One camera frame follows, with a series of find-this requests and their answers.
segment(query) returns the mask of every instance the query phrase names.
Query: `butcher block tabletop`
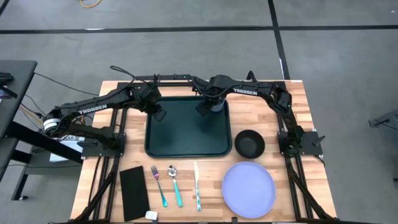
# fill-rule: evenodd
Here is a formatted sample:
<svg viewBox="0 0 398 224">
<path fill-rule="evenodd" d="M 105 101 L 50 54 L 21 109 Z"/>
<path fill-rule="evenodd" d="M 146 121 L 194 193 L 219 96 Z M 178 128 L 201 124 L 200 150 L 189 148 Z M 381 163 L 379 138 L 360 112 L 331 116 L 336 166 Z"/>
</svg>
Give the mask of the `butcher block tabletop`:
<svg viewBox="0 0 398 224">
<path fill-rule="evenodd" d="M 105 95 L 115 89 L 121 81 L 104 81 L 100 95 Z M 314 128 L 304 84 L 300 80 L 285 81 L 286 88 L 293 97 L 293 112 L 299 125 L 305 131 Z M 159 87 L 162 96 L 193 96 L 191 87 Z M 127 142 L 124 155 L 120 158 L 119 171 L 127 170 L 137 166 L 144 167 L 145 182 L 148 191 L 150 210 L 158 212 L 159 222 L 230 222 L 231 217 L 237 217 L 239 222 L 271 222 L 271 221 L 294 221 L 292 198 L 290 196 L 289 182 L 284 157 L 279 153 L 277 142 L 278 122 L 277 116 L 267 103 L 260 97 L 239 95 L 231 93 L 227 96 L 231 120 L 232 142 L 236 135 L 245 129 L 252 129 L 261 134 L 266 142 L 264 154 L 257 159 L 246 159 L 240 156 L 232 146 L 231 152 L 224 157 L 199 157 L 199 158 L 171 158 L 154 159 L 149 157 L 144 150 L 144 139 L 146 131 L 145 113 L 129 109 L 125 133 Z M 95 113 L 93 127 L 102 128 L 109 126 L 112 110 L 103 110 Z M 121 111 L 118 113 L 117 123 L 121 120 Z M 195 174 L 193 161 L 197 161 L 200 171 L 199 192 L 201 199 L 201 211 L 197 211 L 195 193 Z M 276 200 L 273 208 L 263 217 L 247 219 L 232 212 L 223 200 L 221 183 L 226 171 L 235 163 L 241 161 L 252 161 L 262 165 L 268 170 L 274 179 L 276 186 Z M 91 182 L 97 157 L 84 160 L 80 174 L 79 184 L 76 191 L 71 218 L 76 218 L 87 206 Z M 101 173 L 101 160 L 94 182 L 93 195 L 97 191 Z M 323 164 L 314 156 L 302 156 L 303 168 L 307 179 L 307 186 L 316 201 L 331 216 L 336 212 L 330 193 L 328 179 Z M 159 188 L 154 179 L 150 167 L 155 165 L 159 171 L 159 181 L 169 206 L 162 206 L 162 198 Z M 183 207 L 179 208 L 174 192 L 172 179 L 167 175 L 167 168 L 173 165 L 177 169 L 177 183 L 180 189 Z M 99 218 L 104 218 L 108 190 L 105 192 Z M 303 197 L 297 188 L 301 215 L 305 216 Z M 114 193 L 111 222 L 124 222 L 123 201 L 120 178 L 116 182 Z M 150 222 L 145 218 L 139 218 L 132 222 Z"/>
</svg>

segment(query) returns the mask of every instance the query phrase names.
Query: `dark green tray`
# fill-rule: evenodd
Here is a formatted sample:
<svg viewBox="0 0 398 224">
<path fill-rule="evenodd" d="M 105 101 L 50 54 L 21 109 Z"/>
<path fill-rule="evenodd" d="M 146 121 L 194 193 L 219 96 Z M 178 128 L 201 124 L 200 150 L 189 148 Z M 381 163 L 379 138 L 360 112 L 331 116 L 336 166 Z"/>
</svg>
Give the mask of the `dark green tray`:
<svg viewBox="0 0 398 224">
<path fill-rule="evenodd" d="M 162 97 L 167 114 L 159 122 L 147 116 L 145 151 L 155 158 L 225 156 L 232 147 L 228 103 L 201 116 L 195 109 L 202 96 Z"/>
</svg>

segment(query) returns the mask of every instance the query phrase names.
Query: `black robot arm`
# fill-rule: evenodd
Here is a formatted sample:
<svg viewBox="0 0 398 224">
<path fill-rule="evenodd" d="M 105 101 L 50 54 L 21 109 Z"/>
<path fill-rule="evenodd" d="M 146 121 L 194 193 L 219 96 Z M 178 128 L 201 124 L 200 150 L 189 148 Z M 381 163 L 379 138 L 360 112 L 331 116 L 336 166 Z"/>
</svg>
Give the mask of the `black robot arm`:
<svg viewBox="0 0 398 224">
<path fill-rule="evenodd" d="M 222 109 L 222 105 L 229 93 L 239 93 L 245 95 L 259 96 L 267 102 L 269 108 L 281 115 L 287 128 L 288 141 L 290 147 L 300 149 L 302 147 L 302 137 L 304 131 L 297 125 L 292 111 L 292 95 L 279 86 L 276 82 L 257 82 L 255 78 L 251 82 L 237 81 L 226 75 L 217 75 L 209 79 L 202 80 L 192 77 L 193 91 L 205 96 L 205 100 L 197 106 L 197 111 L 206 115 L 209 111 L 217 112 Z"/>
<path fill-rule="evenodd" d="M 118 147 L 117 134 L 110 127 L 93 128 L 82 124 L 75 124 L 73 119 L 88 113 L 105 109 L 134 108 L 151 114 L 161 121 L 166 112 L 157 101 L 161 97 L 157 82 L 145 83 L 140 87 L 127 85 L 110 91 L 107 95 L 74 103 L 56 106 L 45 116 L 44 133 L 49 137 L 62 137 L 67 134 L 97 139 L 108 149 Z"/>
</svg>

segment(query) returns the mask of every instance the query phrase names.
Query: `purple plate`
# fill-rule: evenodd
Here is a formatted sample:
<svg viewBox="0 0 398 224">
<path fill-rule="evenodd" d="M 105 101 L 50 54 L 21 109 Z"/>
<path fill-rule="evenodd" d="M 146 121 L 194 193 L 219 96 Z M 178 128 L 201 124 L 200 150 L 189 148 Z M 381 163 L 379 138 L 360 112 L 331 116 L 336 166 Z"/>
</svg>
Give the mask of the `purple plate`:
<svg viewBox="0 0 398 224">
<path fill-rule="evenodd" d="M 275 183 L 263 166 L 239 162 L 225 173 L 222 185 L 225 203 L 237 215 L 259 218 L 272 208 Z"/>
</svg>

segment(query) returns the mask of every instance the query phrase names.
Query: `knife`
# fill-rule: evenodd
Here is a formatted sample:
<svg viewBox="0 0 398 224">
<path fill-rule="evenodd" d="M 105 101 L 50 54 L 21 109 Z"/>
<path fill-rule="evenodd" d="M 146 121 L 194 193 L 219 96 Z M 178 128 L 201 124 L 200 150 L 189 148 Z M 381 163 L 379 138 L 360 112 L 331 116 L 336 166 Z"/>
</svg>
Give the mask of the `knife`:
<svg viewBox="0 0 398 224">
<path fill-rule="evenodd" d="M 201 210 L 201 206 L 200 206 L 200 197 L 199 197 L 199 186 L 198 186 L 198 180 L 199 180 L 199 168 L 198 168 L 198 164 L 196 161 L 193 161 L 193 166 L 195 168 L 195 187 L 197 190 L 197 210 L 200 211 Z"/>
</svg>

